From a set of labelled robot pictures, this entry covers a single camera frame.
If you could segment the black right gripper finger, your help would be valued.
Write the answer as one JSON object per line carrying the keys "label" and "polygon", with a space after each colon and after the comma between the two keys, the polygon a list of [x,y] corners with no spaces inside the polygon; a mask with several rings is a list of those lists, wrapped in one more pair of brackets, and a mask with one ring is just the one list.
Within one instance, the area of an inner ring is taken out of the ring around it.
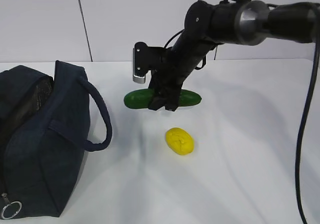
{"label": "black right gripper finger", "polygon": [[148,104],[148,109],[156,111],[161,107],[165,106],[166,101],[167,99],[165,96],[155,93]]}
{"label": "black right gripper finger", "polygon": [[174,112],[179,107],[180,91],[172,91],[168,94],[165,109]]}

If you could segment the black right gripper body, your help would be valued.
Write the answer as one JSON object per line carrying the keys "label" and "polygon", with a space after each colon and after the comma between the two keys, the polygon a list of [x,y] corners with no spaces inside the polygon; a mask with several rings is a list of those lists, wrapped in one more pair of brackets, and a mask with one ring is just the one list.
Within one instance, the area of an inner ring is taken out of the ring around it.
{"label": "black right gripper body", "polygon": [[151,80],[149,89],[161,90],[165,87],[172,87],[177,78],[178,58],[170,48],[151,47],[151,63],[149,64],[151,71]]}

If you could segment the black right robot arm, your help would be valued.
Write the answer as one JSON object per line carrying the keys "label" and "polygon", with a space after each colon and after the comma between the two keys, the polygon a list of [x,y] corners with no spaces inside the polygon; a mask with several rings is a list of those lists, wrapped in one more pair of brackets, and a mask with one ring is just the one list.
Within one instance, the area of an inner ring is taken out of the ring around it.
{"label": "black right robot arm", "polygon": [[219,45],[256,46],[267,38],[313,43],[320,26],[319,4],[300,2],[271,9],[262,1],[211,5],[197,1],[185,16],[184,30],[154,70],[148,104],[151,110],[174,111],[186,78]]}

